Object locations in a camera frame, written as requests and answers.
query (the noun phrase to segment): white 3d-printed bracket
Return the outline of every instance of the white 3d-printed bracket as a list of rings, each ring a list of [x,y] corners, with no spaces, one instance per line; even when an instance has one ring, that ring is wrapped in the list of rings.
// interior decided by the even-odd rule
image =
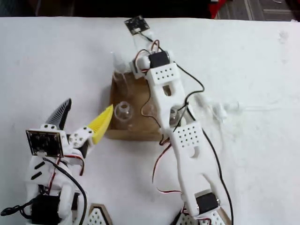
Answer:
[[[174,128],[170,127],[171,108],[182,107],[186,97],[176,63],[151,68],[145,79],[148,80],[151,95],[157,107],[157,119],[161,125],[161,132],[170,137],[175,152],[178,178],[183,192],[182,200],[186,203],[189,214],[197,217],[199,206],[196,198],[210,192],[218,197],[216,188],[211,190],[211,181],[214,181],[214,186],[222,186],[214,164],[214,156],[211,149],[203,144],[204,135],[200,122],[187,118],[187,125],[176,128],[175,132]],[[165,94],[165,86],[171,90],[171,95]]]

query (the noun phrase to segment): hole pattern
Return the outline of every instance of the hole pattern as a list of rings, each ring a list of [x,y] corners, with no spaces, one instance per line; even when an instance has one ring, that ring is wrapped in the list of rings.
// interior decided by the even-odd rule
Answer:
[[[182,130],[178,130],[177,133],[179,134],[178,137],[180,140],[180,146],[184,148],[186,146],[198,145],[198,132],[199,131],[195,126],[190,126]]]
[[[211,219],[211,225],[225,225],[222,218],[219,216],[219,214],[216,211],[212,212],[208,217]],[[209,221],[208,220],[198,221],[189,215],[181,214],[176,225],[209,225]]]
[[[171,81],[173,77],[175,77],[175,73],[173,71],[173,69],[170,67],[170,65],[166,65],[163,68],[157,68],[157,70],[155,71],[155,76],[154,79],[156,78],[157,81]]]
[[[88,220],[88,225],[105,225],[105,220],[100,209],[94,208]]]

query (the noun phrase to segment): floor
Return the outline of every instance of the floor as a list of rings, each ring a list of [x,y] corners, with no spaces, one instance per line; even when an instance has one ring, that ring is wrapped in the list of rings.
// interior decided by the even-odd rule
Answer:
[[[233,0],[223,5],[217,19],[300,21],[300,3],[296,0]]]

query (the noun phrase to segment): perforated white plate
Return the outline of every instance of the perforated white plate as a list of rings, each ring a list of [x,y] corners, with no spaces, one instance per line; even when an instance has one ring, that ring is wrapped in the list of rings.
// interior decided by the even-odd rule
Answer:
[[[214,211],[210,214],[209,218],[211,219],[211,225],[226,225],[222,220],[217,211]],[[208,225],[208,220],[200,221],[200,225]],[[198,225],[198,220],[194,220],[193,217],[189,215],[184,215],[183,213],[179,217],[179,220],[176,225]]]
[[[93,209],[88,219],[88,225],[106,225],[104,215],[102,215],[100,209]]]

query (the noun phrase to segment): red object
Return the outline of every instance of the red object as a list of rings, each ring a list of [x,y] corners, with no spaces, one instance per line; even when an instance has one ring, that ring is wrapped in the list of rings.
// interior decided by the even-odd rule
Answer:
[[[219,0],[218,3],[210,4],[210,14],[211,18],[214,19],[219,11],[219,9],[224,5],[226,0]]]

